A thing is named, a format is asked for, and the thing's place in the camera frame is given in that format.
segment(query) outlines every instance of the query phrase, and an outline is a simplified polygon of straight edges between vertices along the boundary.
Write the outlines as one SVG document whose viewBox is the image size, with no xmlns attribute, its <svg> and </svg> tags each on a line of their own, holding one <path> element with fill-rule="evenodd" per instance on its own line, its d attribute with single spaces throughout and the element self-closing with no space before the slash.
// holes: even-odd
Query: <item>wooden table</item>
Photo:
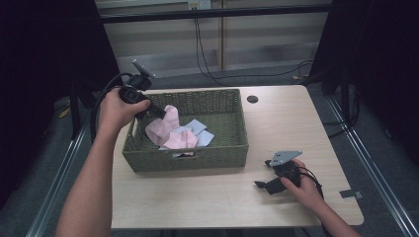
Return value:
<svg viewBox="0 0 419 237">
<path fill-rule="evenodd" d="M 113 173 L 113 228 L 253 228 L 319 225 L 287 191 L 270 196 L 254 181 L 276 178 L 265 160 L 275 151 L 301 150 L 323 186 L 325 200 L 350 225 L 364 217 L 302 86 L 240 87 L 249 151 L 244 168 L 134 173 L 122 155 L 127 127 L 120 133 Z M 187 90 L 148 91 L 151 93 Z M 259 102 L 247 102 L 257 96 Z"/>
</svg>

